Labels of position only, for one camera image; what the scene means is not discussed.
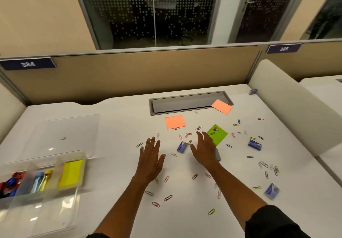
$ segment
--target sticky note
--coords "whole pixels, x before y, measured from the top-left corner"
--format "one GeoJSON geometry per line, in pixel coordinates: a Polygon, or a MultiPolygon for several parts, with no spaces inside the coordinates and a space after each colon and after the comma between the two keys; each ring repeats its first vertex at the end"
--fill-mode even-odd
{"type": "Polygon", "coordinates": [[[207,132],[207,134],[214,141],[215,145],[219,145],[219,143],[228,135],[226,131],[224,131],[216,124],[207,132]]]}
{"type": "Polygon", "coordinates": [[[229,106],[228,104],[222,102],[221,100],[216,100],[214,104],[211,105],[213,108],[216,108],[218,111],[223,114],[228,114],[230,110],[232,110],[233,106],[229,106]]]}
{"type": "Polygon", "coordinates": [[[80,176],[83,160],[69,161],[64,164],[62,177],[58,183],[58,187],[77,184],[80,176]]]}
{"type": "Polygon", "coordinates": [[[186,127],[186,123],[183,116],[166,117],[165,123],[167,129],[186,127]]]}

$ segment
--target person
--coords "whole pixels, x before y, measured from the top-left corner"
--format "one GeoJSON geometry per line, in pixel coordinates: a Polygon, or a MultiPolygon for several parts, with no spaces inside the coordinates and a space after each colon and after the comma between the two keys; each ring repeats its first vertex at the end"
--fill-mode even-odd
{"type": "MultiPolygon", "coordinates": [[[[276,206],[267,205],[258,195],[229,173],[216,160],[216,145],[206,132],[197,132],[197,148],[190,145],[196,160],[216,181],[245,237],[307,238],[300,227],[276,206]]],[[[135,215],[147,185],[163,169],[165,154],[159,157],[160,140],[147,139],[140,148],[138,167],[126,190],[88,238],[129,238],[135,215]]]]}

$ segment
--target red paper clip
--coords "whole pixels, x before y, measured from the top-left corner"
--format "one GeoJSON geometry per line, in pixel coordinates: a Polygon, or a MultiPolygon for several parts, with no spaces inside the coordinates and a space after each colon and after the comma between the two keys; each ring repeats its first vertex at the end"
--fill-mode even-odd
{"type": "Polygon", "coordinates": [[[164,198],[164,201],[168,201],[171,197],[172,195],[169,195],[168,197],[164,198]]]}
{"type": "Polygon", "coordinates": [[[157,202],[152,202],[153,206],[160,207],[160,205],[157,202]]]}

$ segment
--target white desk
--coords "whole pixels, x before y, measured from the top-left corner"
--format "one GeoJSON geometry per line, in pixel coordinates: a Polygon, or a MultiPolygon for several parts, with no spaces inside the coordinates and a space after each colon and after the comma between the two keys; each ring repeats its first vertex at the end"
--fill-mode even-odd
{"type": "Polygon", "coordinates": [[[226,169],[248,187],[261,186],[262,189],[255,190],[255,193],[267,203],[280,207],[308,235],[340,237],[342,189],[259,97],[248,95],[249,90],[248,85],[234,85],[111,98],[91,106],[76,103],[30,106],[1,144],[1,162],[17,160],[38,123],[99,114],[96,154],[88,160],[85,192],[80,195],[78,225],[68,233],[68,237],[82,237],[95,230],[135,173],[139,158],[136,145],[157,133],[160,133],[160,154],[167,155],[164,169],[158,177],[160,184],[152,182],[147,188],[155,195],[143,196],[131,237],[244,237],[224,197],[217,199],[218,189],[214,188],[214,180],[204,175],[205,169],[196,162],[191,150],[188,148],[178,157],[171,155],[180,143],[179,134],[184,140],[189,140],[185,139],[185,133],[193,133],[191,139],[196,146],[196,126],[200,125],[207,131],[218,124],[229,133],[218,146],[221,164],[226,169]],[[214,108],[198,110],[198,114],[193,111],[157,116],[149,114],[149,98],[220,90],[225,90],[234,103],[228,115],[214,108]],[[173,115],[183,115],[187,127],[167,130],[164,118],[173,115]],[[238,119],[241,120],[240,126],[233,126],[238,119]],[[233,139],[232,132],[242,134],[233,139]],[[260,141],[263,144],[261,151],[247,146],[248,137],[258,135],[265,139],[260,141]],[[248,155],[254,155],[254,158],[246,158],[248,155]],[[267,180],[266,168],[259,168],[259,160],[277,165],[280,170],[278,177],[268,170],[267,180]],[[199,176],[192,180],[196,173],[199,176]],[[166,176],[170,178],[164,184],[166,176]],[[263,194],[272,182],[281,190],[274,201],[263,194]],[[169,195],[173,198],[164,202],[169,195]],[[154,207],[152,201],[157,201],[160,208],[154,207]],[[216,212],[208,216],[213,208],[216,212]]]}
{"type": "MultiPolygon", "coordinates": [[[[342,116],[342,75],[303,79],[300,84],[342,116]]],[[[342,143],[326,151],[320,158],[342,180],[342,143]]]]}

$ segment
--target black sleeve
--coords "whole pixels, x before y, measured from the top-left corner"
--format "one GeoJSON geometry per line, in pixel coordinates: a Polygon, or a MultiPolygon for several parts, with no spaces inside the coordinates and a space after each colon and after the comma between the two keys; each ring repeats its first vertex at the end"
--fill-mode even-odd
{"type": "Polygon", "coordinates": [[[287,215],[276,206],[263,206],[259,208],[246,221],[246,238],[310,238],[287,215]]]}
{"type": "Polygon", "coordinates": [[[88,235],[86,238],[109,238],[109,237],[105,234],[94,233],[94,234],[88,235]]]}

